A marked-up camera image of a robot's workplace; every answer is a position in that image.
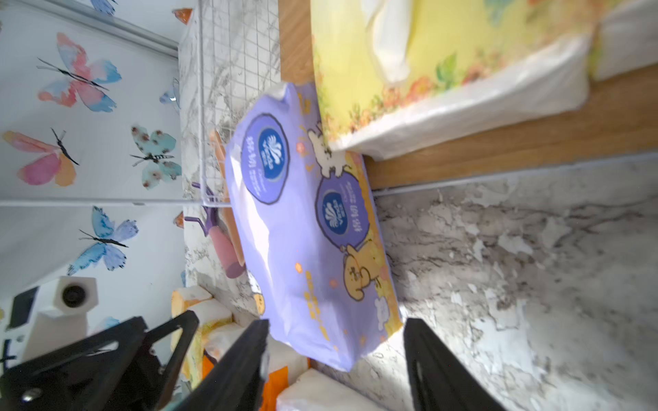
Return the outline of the orange tissue pack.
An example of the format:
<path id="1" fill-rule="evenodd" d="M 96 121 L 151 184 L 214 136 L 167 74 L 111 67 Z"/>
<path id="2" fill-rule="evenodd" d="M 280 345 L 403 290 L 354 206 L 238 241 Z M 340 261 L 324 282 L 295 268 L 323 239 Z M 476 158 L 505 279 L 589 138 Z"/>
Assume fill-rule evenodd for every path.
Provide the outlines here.
<path id="1" fill-rule="evenodd" d="M 204 355 L 211 361 L 212 369 L 223 357 L 216 359 L 208 353 L 204 353 Z M 269 359 L 269 375 L 262 392 L 262 406 L 258 410 L 276 409 L 278 395 L 293 385 L 296 379 L 309 369 L 310 360 L 304 356 L 300 356 L 296 352 L 286 351 L 275 353 Z"/>

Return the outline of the purple tissue pack bottom shelf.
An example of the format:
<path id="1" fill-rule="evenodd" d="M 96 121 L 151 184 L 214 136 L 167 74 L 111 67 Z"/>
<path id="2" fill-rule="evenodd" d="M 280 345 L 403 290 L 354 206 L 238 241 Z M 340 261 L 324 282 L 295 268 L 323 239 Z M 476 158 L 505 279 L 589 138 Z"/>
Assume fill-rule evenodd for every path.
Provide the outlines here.
<path id="1" fill-rule="evenodd" d="M 238 123 L 224 167 L 272 337 L 350 371 L 402 325 L 363 158 L 326 146 L 313 84 L 282 83 Z"/>

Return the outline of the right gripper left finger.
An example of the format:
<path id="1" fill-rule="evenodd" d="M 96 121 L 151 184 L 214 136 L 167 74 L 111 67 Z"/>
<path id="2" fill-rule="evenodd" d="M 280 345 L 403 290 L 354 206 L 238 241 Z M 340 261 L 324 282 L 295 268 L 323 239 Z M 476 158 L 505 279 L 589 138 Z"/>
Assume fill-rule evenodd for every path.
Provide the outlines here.
<path id="1" fill-rule="evenodd" d="M 176 408 L 188 411 L 247 410 L 262 406 L 269 375 L 268 320 L 255 320 L 202 383 Z"/>

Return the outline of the purple tissue pack shelf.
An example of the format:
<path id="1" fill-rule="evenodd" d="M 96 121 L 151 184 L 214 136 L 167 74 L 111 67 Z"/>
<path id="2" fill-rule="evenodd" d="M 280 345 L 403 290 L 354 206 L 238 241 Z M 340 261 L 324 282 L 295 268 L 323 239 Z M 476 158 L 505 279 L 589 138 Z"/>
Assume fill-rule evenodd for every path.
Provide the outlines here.
<path id="1" fill-rule="evenodd" d="M 277 397 L 277 410 L 384 410 L 325 374 L 310 369 Z"/>
<path id="2" fill-rule="evenodd" d="M 238 123 L 224 167 L 272 337 L 350 371 L 402 325 L 363 158 L 326 146 L 313 84 L 282 83 Z"/>

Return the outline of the yellow tissue pack shelf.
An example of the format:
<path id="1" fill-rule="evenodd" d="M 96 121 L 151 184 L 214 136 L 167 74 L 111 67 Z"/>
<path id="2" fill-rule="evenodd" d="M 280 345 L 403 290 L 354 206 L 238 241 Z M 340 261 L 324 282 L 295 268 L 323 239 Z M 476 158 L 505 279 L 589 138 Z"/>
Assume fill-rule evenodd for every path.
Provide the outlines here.
<path id="1" fill-rule="evenodd" d="M 171 295 L 171 318 L 176 318 L 196 304 L 212 298 L 212 294 L 199 285 L 176 289 Z"/>

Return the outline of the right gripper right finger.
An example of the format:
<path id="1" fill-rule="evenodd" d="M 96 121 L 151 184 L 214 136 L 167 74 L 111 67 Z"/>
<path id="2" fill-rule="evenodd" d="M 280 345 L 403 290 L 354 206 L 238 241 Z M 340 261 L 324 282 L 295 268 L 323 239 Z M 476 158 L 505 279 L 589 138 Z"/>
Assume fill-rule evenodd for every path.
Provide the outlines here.
<path id="1" fill-rule="evenodd" d="M 406 320 L 404 352 L 414 409 L 504 410 L 425 321 Z"/>

